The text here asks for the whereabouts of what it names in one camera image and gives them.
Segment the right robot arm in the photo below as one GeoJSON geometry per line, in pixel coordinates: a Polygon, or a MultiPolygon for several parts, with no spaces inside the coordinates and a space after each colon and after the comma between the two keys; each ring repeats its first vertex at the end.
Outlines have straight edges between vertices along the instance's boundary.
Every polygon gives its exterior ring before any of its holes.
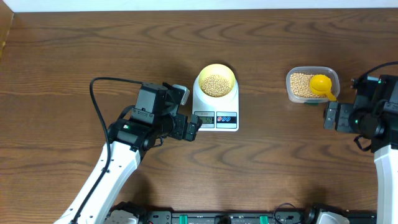
{"type": "Polygon", "coordinates": [[[329,101],[325,129],[356,134],[361,151],[374,154],[377,172],[377,223],[397,223],[397,77],[353,80],[353,103],[329,101]]]}

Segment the yellow measuring scoop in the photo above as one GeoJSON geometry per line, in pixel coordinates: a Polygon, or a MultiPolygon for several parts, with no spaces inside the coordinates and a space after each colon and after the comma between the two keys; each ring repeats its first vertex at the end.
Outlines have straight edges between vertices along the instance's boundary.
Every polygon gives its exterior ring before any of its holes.
{"type": "Polygon", "coordinates": [[[310,80],[310,90],[316,95],[325,95],[330,101],[337,101],[336,97],[331,92],[332,82],[322,74],[315,75],[310,80]]]}

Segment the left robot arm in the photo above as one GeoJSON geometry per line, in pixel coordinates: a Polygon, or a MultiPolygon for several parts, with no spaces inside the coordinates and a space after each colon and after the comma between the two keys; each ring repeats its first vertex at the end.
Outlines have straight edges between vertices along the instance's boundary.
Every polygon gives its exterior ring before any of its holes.
{"type": "Polygon", "coordinates": [[[189,94],[181,85],[142,83],[137,103],[105,129],[95,168],[57,223],[104,223],[122,186],[157,140],[194,141],[201,119],[178,113],[189,94]]]}

